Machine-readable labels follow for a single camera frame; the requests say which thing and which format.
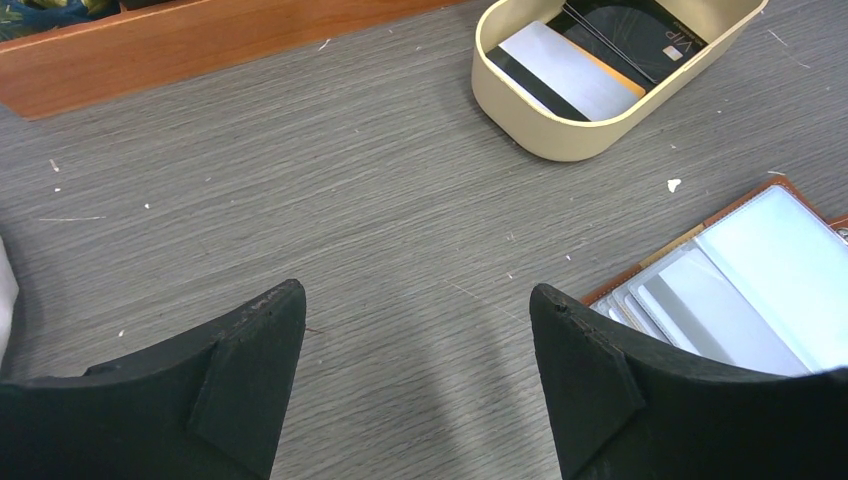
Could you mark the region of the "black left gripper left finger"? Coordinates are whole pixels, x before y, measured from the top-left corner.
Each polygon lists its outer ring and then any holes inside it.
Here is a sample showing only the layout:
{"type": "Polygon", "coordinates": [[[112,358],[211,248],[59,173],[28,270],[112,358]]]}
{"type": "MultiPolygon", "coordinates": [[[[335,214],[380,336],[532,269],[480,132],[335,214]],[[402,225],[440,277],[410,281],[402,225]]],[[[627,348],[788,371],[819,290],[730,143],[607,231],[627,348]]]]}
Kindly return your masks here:
{"type": "Polygon", "coordinates": [[[76,377],[1,385],[5,479],[266,479],[306,327],[289,279],[76,377]]]}

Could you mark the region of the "beige oval tray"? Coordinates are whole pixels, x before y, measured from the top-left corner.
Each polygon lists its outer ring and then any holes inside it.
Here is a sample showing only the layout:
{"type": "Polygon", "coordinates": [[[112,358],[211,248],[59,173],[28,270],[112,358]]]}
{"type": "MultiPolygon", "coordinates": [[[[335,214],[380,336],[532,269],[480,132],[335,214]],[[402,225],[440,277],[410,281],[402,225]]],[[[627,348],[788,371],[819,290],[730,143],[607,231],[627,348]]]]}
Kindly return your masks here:
{"type": "Polygon", "coordinates": [[[708,42],[666,80],[624,113],[600,122],[557,117],[533,104],[486,53],[533,20],[549,20],[560,1],[501,0],[480,17],[475,30],[471,87],[482,111],[520,147],[543,159],[573,162],[602,153],[718,60],[766,7],[765,1],[662,1],[690,30],[708,42]]]}

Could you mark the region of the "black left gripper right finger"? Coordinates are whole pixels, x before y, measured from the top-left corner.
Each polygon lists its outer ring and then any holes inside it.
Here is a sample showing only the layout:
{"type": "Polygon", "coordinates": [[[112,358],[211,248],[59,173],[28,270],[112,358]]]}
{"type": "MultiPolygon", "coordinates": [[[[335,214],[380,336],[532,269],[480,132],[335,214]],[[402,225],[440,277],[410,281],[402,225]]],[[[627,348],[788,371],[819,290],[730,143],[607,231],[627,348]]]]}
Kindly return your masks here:
{"type": "Polygon", "coordinates": [[[847,372],[722,364],[539,284],[529,313],[565,479],[843,479],[847,372]]]}

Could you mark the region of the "brown leather card holder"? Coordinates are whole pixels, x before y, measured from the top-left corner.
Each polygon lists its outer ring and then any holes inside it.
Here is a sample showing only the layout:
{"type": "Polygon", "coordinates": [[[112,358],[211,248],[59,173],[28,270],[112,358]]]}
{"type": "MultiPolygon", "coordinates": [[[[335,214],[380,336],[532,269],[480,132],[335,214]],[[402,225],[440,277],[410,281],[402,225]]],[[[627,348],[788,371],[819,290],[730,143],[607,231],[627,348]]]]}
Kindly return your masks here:
{"type": "Polygon", "coordinates": [[[822,218],[787,178],[774,176],[596,288],[584,303],[669,344],[642,327],[614,291],[681,247],[706,254],[810,369],[806,375],[846,366],[845,216],[822,218]]]}

